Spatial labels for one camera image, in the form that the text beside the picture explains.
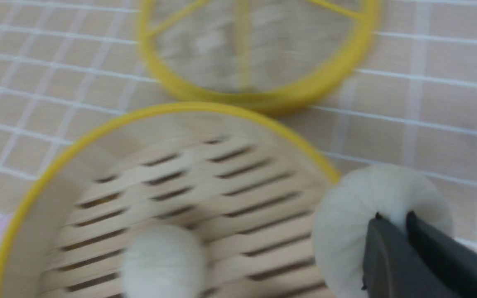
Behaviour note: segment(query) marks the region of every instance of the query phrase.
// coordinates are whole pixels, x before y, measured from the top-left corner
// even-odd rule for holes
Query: yellow steamer ring
[[[328,297],[310,232],[338,179],[303,138],[252,111],[129,113],[74,143],[25,196],[0,246],[0,298],[121,298],[125,249],[159,224],[204,241],[204,297]]]
[[[351,73],[380,10],[381,0],[143,0],[138,39],[179,100],[280,115]]]

